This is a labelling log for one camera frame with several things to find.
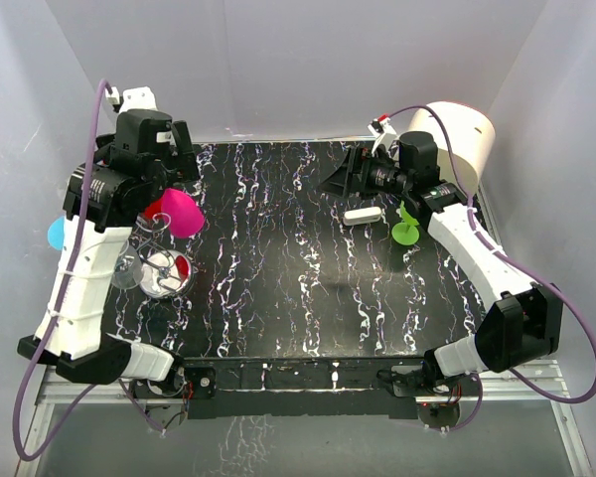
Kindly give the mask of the green wine glass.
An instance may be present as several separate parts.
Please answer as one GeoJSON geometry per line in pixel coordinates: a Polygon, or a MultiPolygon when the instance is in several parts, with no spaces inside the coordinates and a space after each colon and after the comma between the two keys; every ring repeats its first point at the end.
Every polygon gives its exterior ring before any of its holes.
{"type": "Polygon", "coordinates": [[[407,212],[403,202],[399,206],[399,216],[400,222],[391,228],[391,237],[401,245],[415,245],[420,237],[418,220],[407,212]]]}

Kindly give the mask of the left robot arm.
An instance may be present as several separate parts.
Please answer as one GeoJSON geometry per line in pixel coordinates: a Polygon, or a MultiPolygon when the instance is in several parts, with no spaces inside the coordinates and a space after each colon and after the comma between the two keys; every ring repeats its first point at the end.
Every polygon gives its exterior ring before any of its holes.
{"type": "Polygon", "coordinates": [[[138,217],[175,185],[200,178],[188,125],[150,109],[117,116],[72,172],[64,199],[64,243],[43,321],[17,352],[76,384],[150,381],[178,394],[185,372],[158,346],[108,335],[101,321],[118,258],[138,217]]]}

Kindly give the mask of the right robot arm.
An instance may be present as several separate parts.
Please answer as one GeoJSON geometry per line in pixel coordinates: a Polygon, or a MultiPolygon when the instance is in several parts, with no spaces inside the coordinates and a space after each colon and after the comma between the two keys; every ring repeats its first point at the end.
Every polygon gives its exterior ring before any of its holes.
{"type": "Polygon", "coordinates": [[[383,147],[375,152],[351,148],[319,188],[341,198],[369,199],[384,193],[402,200],[455,259],[482,299],[487,314],[473,335],[425,353],[424,385],[443,395],[457,385],[460,375],[500,373],[553,354],[560,340],[561,299],[485,245],[489,237],[468,220],[464,194],[440,177],[438,147],[430,133],[406,132],[397,146],[396,160],[383,147]]]}

